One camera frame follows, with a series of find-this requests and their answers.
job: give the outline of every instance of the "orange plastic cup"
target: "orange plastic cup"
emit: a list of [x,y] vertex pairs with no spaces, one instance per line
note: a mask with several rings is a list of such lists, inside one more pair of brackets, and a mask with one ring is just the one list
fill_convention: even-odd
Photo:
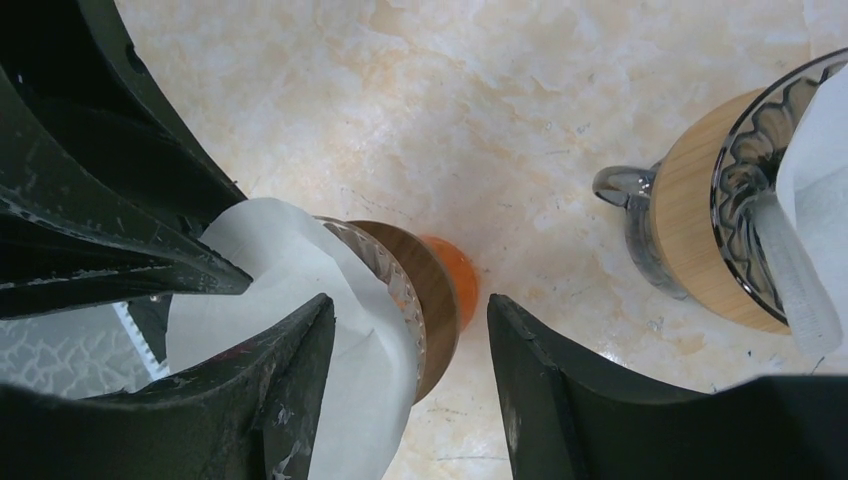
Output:
[[474,310],[477,309],[477,299],[480,295],[479,280],[474,265],[462,251],[446,240],[431,235],[421,235],[419,238],[433,249],[453,281],[456,295],[459,297],[461,328],[464,330],[474,318]]

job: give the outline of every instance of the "marble countertop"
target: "marble countertop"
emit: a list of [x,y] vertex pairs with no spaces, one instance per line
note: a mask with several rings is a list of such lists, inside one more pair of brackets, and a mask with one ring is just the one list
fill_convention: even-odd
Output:
[[118,0],[139,56],[251,197],[442,236],[477,318],[387,479],[511,478],[483,303],[511,296],[635,371],[705,392],[808,359],[642,279],[602,167],[652,165],[723,101],[848,45],[842,0]]

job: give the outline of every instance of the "mug handle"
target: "mug handle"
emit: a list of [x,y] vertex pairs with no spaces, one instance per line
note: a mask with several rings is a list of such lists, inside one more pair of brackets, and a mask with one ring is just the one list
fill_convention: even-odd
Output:
[[592,191],[601,200],[627,207],[632,197],[651,198],[656,172],[635,167],[607,167],[595,175]]

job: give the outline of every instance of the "orange object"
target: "orange object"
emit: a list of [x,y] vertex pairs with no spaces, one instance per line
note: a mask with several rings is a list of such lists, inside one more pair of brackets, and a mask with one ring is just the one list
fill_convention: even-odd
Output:
[[474,318],[474,310],[477,308],[477,298],[480,294],[474,265],[462,251],[439,237],[421,235],[419,238],[433,249],[453,280],[456,295],[459,297],[461,328],[464,330]]

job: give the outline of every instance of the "beige marble surface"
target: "beige marble surface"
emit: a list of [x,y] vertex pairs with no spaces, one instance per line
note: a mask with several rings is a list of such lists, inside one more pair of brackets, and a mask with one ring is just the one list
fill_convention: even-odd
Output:
[[[666,382],[709,392],[817,363],[788,337],[655,291],[629,260],[622,212],[589,187],[848,45],[848,3],[117,3],[163,91],[250,196],[443,236],[479,266],[483,300],[508,294]],[[482,311],[413,409],[387,479],[510,478]]]

